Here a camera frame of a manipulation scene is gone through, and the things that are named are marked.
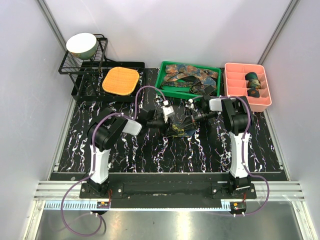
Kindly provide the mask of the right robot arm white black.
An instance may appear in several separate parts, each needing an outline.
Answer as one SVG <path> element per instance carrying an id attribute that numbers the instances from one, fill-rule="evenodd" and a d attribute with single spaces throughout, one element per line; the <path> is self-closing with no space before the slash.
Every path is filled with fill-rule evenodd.
<path id="1" fill-rule="evenodd" d="M 179 134 L 195 130 L 200 122 L 213 119 L 221 113 L 231 141 L 231 167 L 226 190 L 232 198 L 239 198 L 251 187 L 248 167 L 249 128 L 253 124 L 252 111 L 245 96 L 208 95 L 191 98 L 186 102 L 187 114 L 177 127 Z"/>

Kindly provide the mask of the blue yellow floral tie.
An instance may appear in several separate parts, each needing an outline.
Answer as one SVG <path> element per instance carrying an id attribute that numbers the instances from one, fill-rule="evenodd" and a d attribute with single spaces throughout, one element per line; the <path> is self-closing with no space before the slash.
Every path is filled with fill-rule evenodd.
<path id="1" fill-rule="evenodd" d="M 196 129 L 192 124 L 172 124 L 167 133 L 167 137 L 174 137 L 174 138 L 184 138 L 184 137 L 191 137 L 196 132 Z"/>

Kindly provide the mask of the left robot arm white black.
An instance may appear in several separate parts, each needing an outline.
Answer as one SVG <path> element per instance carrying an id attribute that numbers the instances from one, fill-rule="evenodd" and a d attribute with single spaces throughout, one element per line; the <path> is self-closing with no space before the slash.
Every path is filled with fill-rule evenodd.
<path id="1" fill-rule="evenodd" d="M 136 117 L 130 118 L 105 108 L 91 120 L 87 130 L 91 151 L 87 183 L 95 197 L 103 198 L 108 193 L 110 151 L 120 136 L 123 133 L 138 136 L 145 128 L 159 129 L 164 133 L 171 125 L 169 118 L 173 113 L 171 107 L 163 107 L 161 113 L 155 109 L 149 111 L 142 109 Z"/>

